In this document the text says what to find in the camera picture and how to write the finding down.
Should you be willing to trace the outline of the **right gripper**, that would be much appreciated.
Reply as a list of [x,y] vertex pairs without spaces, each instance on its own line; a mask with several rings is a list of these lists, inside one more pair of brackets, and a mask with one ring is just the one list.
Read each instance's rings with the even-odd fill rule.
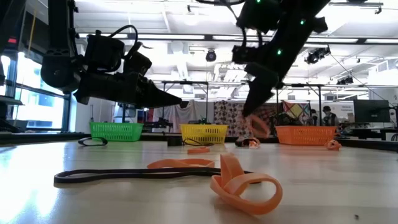
[[283,89],[285,83],[282,80],[298,54],[297,44],[281,46],[269,42],[256,49],[252,61],[245,67],[245,71],[254,76],[254,80],[248,82],[249,93],[243,108],[244,117],[251,115],[273,96],[273,87],[276,90]]

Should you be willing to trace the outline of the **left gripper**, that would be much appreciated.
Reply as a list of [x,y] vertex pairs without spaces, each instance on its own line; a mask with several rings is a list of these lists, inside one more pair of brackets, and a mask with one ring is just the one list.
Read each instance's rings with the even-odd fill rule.
[[136,72],[114,75],[87,73],[82,76],[74,93],[77,102],[87,105],[91,97],[119,103],[133,104],[137,108],[160,108],[179,105],[182,99],[158,89],[155,83]]

